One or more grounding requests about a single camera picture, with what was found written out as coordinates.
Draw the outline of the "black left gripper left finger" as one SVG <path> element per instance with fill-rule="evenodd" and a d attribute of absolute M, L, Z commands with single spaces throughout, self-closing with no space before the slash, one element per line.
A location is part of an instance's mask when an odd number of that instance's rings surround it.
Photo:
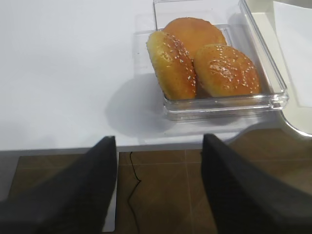
<path fill-rule="evenodd" d="M 54 177 L 0 203 L 2 234 L 99 234 L 117 180 L 113 136 Z"/>

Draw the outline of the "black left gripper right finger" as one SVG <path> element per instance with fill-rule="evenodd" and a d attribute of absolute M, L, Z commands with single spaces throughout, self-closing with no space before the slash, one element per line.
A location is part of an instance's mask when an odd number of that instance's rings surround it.
<path fill-rule="evenodd" d="M 310 234 L 312 196 L 265 173 L 213 134 L 201 177 L 219 234 Z"/>

